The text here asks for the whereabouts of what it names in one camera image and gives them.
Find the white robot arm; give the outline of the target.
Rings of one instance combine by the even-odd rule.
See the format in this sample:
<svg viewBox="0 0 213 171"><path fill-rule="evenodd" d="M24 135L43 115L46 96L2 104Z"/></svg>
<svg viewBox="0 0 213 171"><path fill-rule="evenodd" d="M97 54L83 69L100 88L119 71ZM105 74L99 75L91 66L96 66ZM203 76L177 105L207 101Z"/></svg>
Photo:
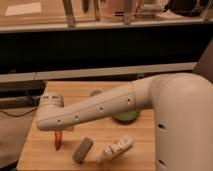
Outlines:
<svg viewBox="0 0 213 171"><path fill-rule="evenodd" d="M45 93L36 124L63 130L143 108L155 112L157 171L213 171L213 83L197 74L135 80L70 106L60 94Z"/></svg>

